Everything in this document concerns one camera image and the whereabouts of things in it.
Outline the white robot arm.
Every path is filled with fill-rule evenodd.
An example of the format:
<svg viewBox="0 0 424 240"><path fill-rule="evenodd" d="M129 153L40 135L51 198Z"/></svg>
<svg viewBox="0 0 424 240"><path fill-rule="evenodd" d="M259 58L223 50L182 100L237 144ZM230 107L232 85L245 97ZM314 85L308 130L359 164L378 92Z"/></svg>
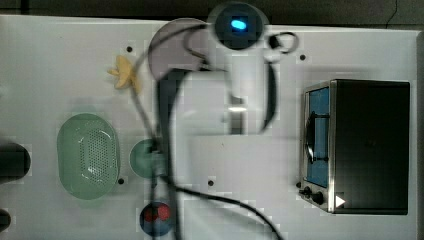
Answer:
<svg viewBox="0 0 424 240"><path fill-rule="evenodd" d="M189 141L194 136L258 135L272 122L277 105L275 69L265 57L269 21L242 2L215 7L203 26L206 71L172 69L156 88L161 152L174 240L183 240L177 194L214 197L189 190Z"/></svg>

